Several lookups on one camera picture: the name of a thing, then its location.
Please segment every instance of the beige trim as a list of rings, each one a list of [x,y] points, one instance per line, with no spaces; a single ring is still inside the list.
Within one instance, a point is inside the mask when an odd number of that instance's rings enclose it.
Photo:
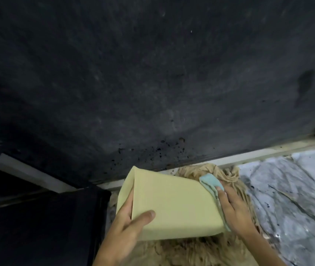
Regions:
[[[76,190],[76,188],[49,174],[43,173],[3,153],[0,155],[0,170],[57,193]]]
[[[283,155],[289,155],[295,152],[301,152],[309,149],[315,149],[315,137],[311,137],[309,139],[304,139],[292,143],[281,144],[274,147],[264,148],[260,150],[255,150],[247,153],[242,153],[238,155],[233,155],[224,158],[218,158],[215,160],[204,161],[196,164],[202,163],[213,163],[221,168],[230,167],[233,165],[244,164],[252,161],[263,160],[270,157],[277,157]],[[161,171],[163,174],[175,174],[178,168],[173,168],[169,170]],[[108,183],[103,183],[97,185],[100,188],[114,190],[118,189],[122,186],[124,179],[112,181]]]

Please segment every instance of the person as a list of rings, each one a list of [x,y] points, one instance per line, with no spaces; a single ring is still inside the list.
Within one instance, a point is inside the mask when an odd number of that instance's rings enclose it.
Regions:
[[[259,266],[285,266],[275,250],[255,228],[247,205],[235,190],[223,183],[225,192],[218,190],[219,200],[230,229],[238,235]],[[132,220],[133,189],[118,211],[93,266],[118,266],[133,250],[142,228],[155,218],[153,210],[141,214]]]

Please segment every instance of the marble floor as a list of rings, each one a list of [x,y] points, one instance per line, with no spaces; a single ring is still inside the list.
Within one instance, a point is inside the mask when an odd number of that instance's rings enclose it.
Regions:
[[[315,265],[315,150],[239,167],[260,224],[282,259],[289,266]],[[115,216],[111,206],[107,228]]]

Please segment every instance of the fingernail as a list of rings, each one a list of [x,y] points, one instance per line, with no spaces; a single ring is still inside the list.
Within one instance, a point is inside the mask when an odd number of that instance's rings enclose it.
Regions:
[[[151,214],[151,217],[154,219],[155,218],[155,216],[156,216],[156,213],[155,213],[155,211],[153,211],[153,210],[150,210],[149,211],[150,212],[150,214]]]

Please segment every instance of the light blue cloth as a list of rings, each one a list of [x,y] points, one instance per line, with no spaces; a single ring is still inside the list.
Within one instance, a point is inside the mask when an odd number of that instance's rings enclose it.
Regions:
[[[213,196],[215,203],[218,206],[219,212],[221,213],[223,222],[224,222],[224,226],[227,229],[227,231],[231,231],[229,226],[226,224],[225,221],[225,216],[224,216],[224,212],[222,209],[222,206],[220,205],[220,201],[218,198],[218,191],[216,190],[215,187],[220,187],[222,190],[224,190],[223,185],[220,183],[220,181],[211,173],[208,173],[204,176],[201,176],[199,178],[199,182],[206,188],[206,190],[209,191],[209,193]]]

